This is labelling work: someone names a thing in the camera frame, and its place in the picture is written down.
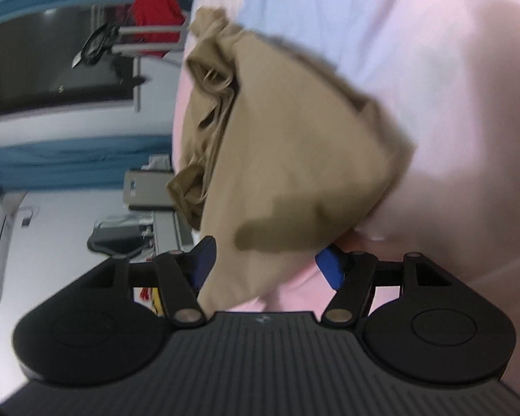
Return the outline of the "blue curtain left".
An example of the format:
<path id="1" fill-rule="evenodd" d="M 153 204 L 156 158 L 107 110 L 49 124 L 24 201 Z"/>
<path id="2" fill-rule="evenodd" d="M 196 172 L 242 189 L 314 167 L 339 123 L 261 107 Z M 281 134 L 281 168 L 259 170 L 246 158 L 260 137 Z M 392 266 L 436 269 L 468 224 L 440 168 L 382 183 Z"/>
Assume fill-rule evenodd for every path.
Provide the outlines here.
<path id="1" fill-rule="evenodd" d="M 125 135 L 0 147 L 0 193 L 121 189 L 124 173 L 172 152 L 170 135 Z"/>

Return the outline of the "white tripod stand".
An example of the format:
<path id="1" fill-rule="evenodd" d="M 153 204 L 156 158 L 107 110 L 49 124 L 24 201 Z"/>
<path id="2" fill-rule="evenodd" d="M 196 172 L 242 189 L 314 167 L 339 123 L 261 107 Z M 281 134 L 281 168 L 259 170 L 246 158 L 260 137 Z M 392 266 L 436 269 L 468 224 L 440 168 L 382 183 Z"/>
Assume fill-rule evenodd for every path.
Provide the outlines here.
<path id="1" fill-rule="evenodd" d="M 95 66 L 105 54 L 141 57 L 150 53 L 180 52 L 184 49 L 189 24 L 182 25 L 117 25 L 105 23 L 96 28 L 75 54 L 71 68 Z M 177 34 L 177 42 L 147 41 L 145 35 Z"/>

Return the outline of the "red garment on stand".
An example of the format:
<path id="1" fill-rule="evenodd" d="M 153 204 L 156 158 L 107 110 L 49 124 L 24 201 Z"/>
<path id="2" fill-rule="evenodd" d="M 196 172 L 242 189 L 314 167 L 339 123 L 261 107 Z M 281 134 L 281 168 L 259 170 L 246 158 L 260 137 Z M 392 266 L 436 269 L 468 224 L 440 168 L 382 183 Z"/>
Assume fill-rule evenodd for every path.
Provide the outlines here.
<path id="1" fill-rule="evenodd" d="M 177 0 L 135 0 L 130 9 L 131 24 L 137 26 L 183 25 L 186 21 Z M 177 43 L 178 32 L 133 34 L 138 43 Z"/>

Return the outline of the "wavy vanity mirror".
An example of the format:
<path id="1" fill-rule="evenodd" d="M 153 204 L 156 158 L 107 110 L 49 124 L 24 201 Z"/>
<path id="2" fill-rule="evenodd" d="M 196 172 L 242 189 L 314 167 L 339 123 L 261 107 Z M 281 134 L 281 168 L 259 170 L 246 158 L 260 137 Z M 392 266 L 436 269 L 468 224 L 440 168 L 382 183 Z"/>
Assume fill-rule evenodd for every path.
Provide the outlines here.
<path id="1" fill-rule="evenodd" d="M 154 245 L 153 218 L 148 213 L 116 216 L 95 223 L 87 248 L 107 257 L 132 259 Z"/>

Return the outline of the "dark window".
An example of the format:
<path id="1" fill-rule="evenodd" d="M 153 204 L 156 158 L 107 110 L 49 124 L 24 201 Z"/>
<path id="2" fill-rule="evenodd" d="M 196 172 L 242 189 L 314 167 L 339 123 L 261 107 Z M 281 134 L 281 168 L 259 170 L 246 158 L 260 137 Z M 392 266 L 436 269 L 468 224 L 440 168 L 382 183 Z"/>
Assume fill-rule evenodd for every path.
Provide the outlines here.
<path id="1" fill-rule="evenodd" d="M 130 21 L 130 5 L 47 9 L 0 24 L 0 118 L 86 104 L 131 102 L 133 59 L 73 66 L 96 28 Z"/>

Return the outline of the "black and white chair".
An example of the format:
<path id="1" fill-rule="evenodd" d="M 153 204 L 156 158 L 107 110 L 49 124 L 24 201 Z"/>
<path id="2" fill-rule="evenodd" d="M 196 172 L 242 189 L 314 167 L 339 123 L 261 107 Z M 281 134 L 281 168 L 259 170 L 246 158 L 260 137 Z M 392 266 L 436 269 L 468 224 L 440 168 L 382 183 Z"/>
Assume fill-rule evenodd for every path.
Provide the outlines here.
<path id="1" fill-rule="evenodd" d="M 167 185 L 173 177 L 171 172 L 128 170 L 124 173 L 124 203 L 130 208 L 173 208 L 174 204 L 167 191 Z"/>

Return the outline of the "pastel tie-dye bed cover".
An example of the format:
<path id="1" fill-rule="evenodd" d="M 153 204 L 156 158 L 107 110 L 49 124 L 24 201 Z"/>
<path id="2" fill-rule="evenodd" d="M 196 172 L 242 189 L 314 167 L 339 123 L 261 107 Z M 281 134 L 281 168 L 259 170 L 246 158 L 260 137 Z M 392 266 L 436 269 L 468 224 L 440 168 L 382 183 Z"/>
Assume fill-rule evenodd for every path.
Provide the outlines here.
<path id="1" fill-rule="evenodd" d="M 520 0 L 194 0 L 191 21 L 200 8 L 325 64 L 405 134 L 398 183 L 332 243 L 424 253 L 501 308 L 518 336 L 504 378 L 520 393 Z M 176 169 L 191 89 L 185 63 Z M 330 295 L 313 257 L 228 310 L 321 313 Z"/>

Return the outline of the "tan printed t-shirt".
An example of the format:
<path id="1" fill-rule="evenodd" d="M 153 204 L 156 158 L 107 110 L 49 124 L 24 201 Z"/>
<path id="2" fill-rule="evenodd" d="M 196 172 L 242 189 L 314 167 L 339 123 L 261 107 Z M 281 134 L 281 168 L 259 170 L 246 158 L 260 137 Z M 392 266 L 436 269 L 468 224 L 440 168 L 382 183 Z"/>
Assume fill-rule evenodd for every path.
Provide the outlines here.
<path id="1" fill-rule="evenodd" d="M 213 237 L 207 314 L 262 297 L 361 223 L 408 167 L 412 144 L 325 64 L 200 8 L 192 89 L 168 193 Z"/>

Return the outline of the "white vanity dresser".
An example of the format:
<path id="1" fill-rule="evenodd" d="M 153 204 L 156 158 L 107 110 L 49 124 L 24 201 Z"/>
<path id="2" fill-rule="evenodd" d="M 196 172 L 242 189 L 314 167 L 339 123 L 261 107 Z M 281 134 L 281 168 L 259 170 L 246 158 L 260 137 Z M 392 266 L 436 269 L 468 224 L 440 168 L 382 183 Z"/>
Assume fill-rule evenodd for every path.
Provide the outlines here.
<path id="1" fill-rule="evenodd" d="M 154 211 L 153 233 L 156 254 L 171 251 L 189 252 L 194 246 L 194 238 L 190 228 L 177 212 Z"/>

